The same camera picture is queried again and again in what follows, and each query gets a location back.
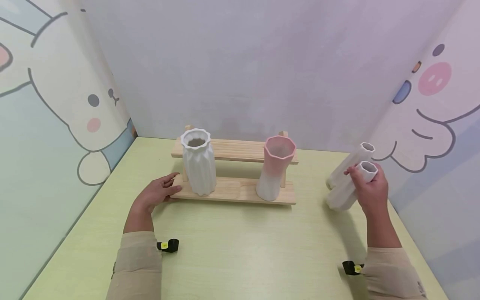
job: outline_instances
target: white vase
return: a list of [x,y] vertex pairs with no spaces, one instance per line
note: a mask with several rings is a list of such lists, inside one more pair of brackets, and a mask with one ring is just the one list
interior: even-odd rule
[[277,135],[267,139],[264,146],[264,165],[257,183],[257,195],[273,201],[280,194],[280,184],[285,169],[295,155],[297,147],[287,137]]
[[185,131],[180,142],[183,146],[183,165],[192,191],[199,196],[215,190],[216,170],[210,134],[204,129]]
[[[372,181],[378,172],[377,167],[368,161],[360,162],[356,168],[360,170],[365,182]],[[350,209],[356,200],[355,185],[350,175],[343,175],[338,185],[326,197],[328,206],[337,211]]]
[[343,172],[348,167],[358,164],[361,161],[369,161],[372,159],[375,147],[370,143],[361,143],[355,150],[345,158],[338,167],[330,174],[327,179],[327,187],[332,189],[336,187],[339,181],[344,177]]

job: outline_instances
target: white wall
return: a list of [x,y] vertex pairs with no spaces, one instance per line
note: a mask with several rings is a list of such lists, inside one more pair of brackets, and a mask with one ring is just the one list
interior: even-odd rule
[[479,11],[464,1],[371,139],[390,201],[452,300],[480,295]]
[[140,136],[348,151],[459,0],[84,0]]
[[22,28],[0,20],[1,300],[26,292],[134,139],[81,7],[33,3],[0,1]]

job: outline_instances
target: table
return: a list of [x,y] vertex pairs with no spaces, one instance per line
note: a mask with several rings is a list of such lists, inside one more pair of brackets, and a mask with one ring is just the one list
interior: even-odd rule
[[[152,179],[181,171],[173,140],[137,138],[74,226],[25,300],[103,300],[130,205]],[[336,213],[324,204],[325,179],[345,153],[298,150],[288,167],[297,205],[181,200],[154,211],[158,240],[180,240],[163,254],[162,300],[367,299],[362,276],[366,222],[358,204]],[[217,161],[217,175],[258,178],[262,164]],[[430,299],[447,299],[394,209],[392,221]]]

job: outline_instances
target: hand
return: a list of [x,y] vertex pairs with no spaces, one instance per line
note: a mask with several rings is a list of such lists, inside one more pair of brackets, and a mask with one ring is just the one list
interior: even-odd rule
[[144,190],[137,196],[132,207],[146,209],[149,213],[153,212],[155,206],[162,202],[170,200],[173,195],[181,190],[181,186],[172,186],[173,179],[179,173],[171,173],[159,179],[153,180]]
[[355,166],[348,167],[344,172],[345,175],[350,174],[357,199],[367,217],[388,215],[388,182],[382,167],[379,164],[373,164],[377,167],[378,173],[370,182],[365,182],[361,172]]

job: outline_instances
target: wooden display stand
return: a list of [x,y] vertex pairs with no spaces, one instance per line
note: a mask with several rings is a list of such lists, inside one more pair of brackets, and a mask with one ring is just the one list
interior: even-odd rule
[[[191,125],[185,126],[185,130],[193,128]],[[288,133],[281,131],[279,135],[287,137]],[[211,139],[210,143],[213,147],[215,160],[264,162],[265,142]],[[175,141],[171,155],[174,158],[183,157],[183,146],[180,143],[180,138]],[[295,154],[290,164],[297,165],[298,163],[297,154]],[[174,185],[182,186],[182,190],[172,195],[171,198],[295,205],[297,202],[295,201],[293,183],[291,181],[285,181],[285,178],[286,171],[283,173],[280,194],[274,201],[265,201],[260,198],[255,190],[258,179],[249,178],[217,177],[215,191],[211,192],[210,195],[199,196],[192,191],[184,167],[183,174],[175,177],[173,182]]]

